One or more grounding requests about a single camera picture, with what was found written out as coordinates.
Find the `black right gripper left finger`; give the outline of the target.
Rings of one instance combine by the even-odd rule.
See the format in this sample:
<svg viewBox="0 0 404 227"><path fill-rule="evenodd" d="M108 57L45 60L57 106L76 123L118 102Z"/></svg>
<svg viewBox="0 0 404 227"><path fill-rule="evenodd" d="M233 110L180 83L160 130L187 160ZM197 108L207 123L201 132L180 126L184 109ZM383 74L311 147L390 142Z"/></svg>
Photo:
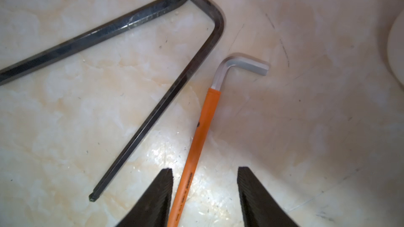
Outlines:
<svg viewBox="0 0 404 227"><path fill-rule="evenodd" d="M173 190L172 169L162 169L118 227L166 227Z"/></svg>

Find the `orange sleeved hex key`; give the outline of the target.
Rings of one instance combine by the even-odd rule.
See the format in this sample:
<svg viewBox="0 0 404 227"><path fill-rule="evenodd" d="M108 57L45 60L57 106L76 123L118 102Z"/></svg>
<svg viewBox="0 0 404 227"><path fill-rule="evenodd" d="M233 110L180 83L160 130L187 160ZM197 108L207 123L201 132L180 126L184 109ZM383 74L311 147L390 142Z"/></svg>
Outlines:
<svg viewBox="0 0 404 227"><path fill-rule="evenodd" d="M238 67L258 75L267 75L270 66L267 62L247 56L244 54L234 54L224 59L217 68L213 83L208 89L198 125L190 146L187 160L183 169L182 177L174 198L167 225L169 227L178 226L188 193L195 175L195 171L203 150L205 140L214 117L220 96L221 86L226 74L231 67Z"/></svg>

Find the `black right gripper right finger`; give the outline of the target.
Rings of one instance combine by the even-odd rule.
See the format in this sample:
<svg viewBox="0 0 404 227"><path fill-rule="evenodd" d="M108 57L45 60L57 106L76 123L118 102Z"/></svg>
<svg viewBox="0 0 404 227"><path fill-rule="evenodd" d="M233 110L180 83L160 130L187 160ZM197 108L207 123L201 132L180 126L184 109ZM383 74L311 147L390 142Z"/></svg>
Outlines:
<svg viewBox="0 0 404 227"><path fill-rule="evenodd" d="M296 227L248 167L239 167L237 184L245 227Z"/></svg>

